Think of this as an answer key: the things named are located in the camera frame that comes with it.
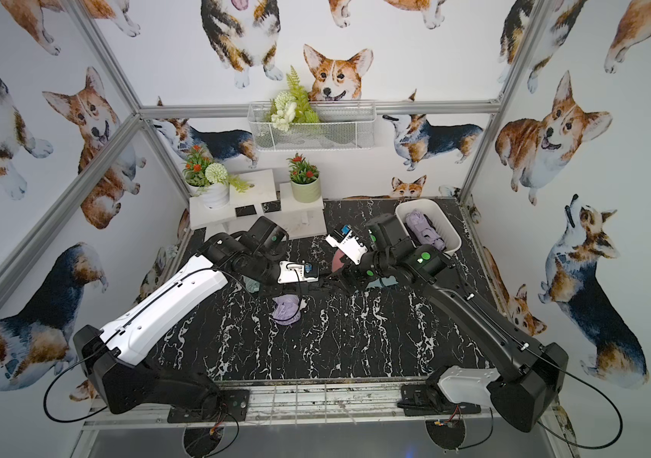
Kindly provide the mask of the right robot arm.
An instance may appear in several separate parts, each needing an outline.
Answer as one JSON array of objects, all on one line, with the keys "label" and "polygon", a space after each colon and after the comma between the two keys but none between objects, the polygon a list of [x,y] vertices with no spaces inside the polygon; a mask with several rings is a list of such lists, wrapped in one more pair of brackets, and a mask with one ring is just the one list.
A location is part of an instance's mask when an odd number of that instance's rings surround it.
[{"label": "right robot arm", "polygon": [[453,412],[462,404],[485,406],[525,433],[558,400],[569,357],[557,343],[544,345],[510,324],[462,278],[451,258],[430,244],[417,246],[394,215],[367,224],[363,244],[346,225],[327,236],[347,260],[331,274],[348,293],[381,278],[394,278],[445,313],[489,360],[489,368],[446,366],[432,374],[424,389],[423,410]]}]

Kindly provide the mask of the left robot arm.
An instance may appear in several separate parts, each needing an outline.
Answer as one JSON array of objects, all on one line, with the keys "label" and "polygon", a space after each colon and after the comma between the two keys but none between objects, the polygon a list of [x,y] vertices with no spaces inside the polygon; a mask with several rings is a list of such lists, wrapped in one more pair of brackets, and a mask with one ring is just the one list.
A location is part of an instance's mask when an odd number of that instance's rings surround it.
[{"label": "left robot arm", "polygon": [[206,298],[243,278],[263,286],[287,284],[303,291],[318,278],[310,263],[287,261],[278,247],[285,229],[260,217],[247,231],[210,237],[198,254],[130,311],[98,329],[85,326],[74,344],[77,363],[106,408],[123,414],[143,404],[168,405],[213,419],[224,395],[204,373],[165,372],[145,359],[163,335]]}]

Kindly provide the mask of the white plastic storage box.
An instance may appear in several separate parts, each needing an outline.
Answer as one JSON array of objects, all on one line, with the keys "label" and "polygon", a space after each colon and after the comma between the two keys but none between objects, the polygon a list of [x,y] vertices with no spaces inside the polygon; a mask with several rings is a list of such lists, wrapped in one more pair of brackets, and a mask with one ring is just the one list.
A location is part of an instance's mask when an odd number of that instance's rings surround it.
[{"label": "white plastic storage box", "polygon": [[447,215],[436,202],[428,200],[427,198],[402,202],[395,208],[397,219],[399,219],[401,225],[413,240],[416,240],[416,233],[409,229],[406,219],[407,214],[415,210],[419,210],[425,215],[425,217],[432,223],[432,227],[436,230],[437,234],[446,243],[446,248],[444,249],[446,255],[451,256],[460,249],[462,240],[457,231],[451,225]]}]

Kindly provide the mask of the white stepped display shelf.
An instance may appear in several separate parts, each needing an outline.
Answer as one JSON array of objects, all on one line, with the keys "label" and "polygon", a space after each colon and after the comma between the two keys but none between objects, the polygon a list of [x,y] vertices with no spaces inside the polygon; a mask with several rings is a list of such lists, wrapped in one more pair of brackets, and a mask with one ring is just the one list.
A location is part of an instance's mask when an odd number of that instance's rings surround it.
[{"label": "white stepped display shelf", "polygon": [[259,217],[265,216],[285,229],[291,240],[327,234],[322,198],[299,202],[293,194],[293,185],[289,181],[275,183],[271,170],[246,173],[242,178],[251,187],[244,193],[231,187],[228,203],[220,208],[209,208],[205,193],[190,198],[190,228],[205,229],[208,236],[247,231]]}]

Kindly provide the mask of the green pot red flowers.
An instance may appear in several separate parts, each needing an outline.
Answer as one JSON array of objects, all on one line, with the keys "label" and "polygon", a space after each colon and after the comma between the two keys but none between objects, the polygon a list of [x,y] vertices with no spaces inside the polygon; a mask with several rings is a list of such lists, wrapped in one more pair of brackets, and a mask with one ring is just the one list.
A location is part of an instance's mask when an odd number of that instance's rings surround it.
[{"label": "green pot red flowers", "polygon": [[300,203],[312,203],[321,198],[320,172],[303,155],[296,153],[288,160],[293,198]]}]

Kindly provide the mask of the fern and white flowers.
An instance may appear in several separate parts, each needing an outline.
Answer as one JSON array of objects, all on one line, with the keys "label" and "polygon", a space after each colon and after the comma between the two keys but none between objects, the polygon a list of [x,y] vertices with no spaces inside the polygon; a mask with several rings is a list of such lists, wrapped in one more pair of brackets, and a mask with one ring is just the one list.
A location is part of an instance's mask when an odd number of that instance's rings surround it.
[{"label": "fern and white flowers", "polygon": [[310,105],[309,94],[301,84],[294,67],[285,76],[287,89],[281,91],[271,101],[266,121],[281,132],[288,132],[295,124],[317,124],[320,118]]}]

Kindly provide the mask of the white pot red flowers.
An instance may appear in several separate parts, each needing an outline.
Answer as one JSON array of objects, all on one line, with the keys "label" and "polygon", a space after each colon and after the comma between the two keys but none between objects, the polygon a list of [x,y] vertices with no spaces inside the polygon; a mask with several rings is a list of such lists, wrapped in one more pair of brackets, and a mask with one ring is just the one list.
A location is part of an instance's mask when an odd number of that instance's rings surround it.
[{"label": "white pot red flowers", "polygon": [[209,158],[207,150],[200,145],[194,145],[188,150],[182,176],[195,189],[195,196],[200,197],[203,205],[211,210],[229,204],[231,188],[244,193],[253,187],[249,181],[231,175],[221,163]]}]

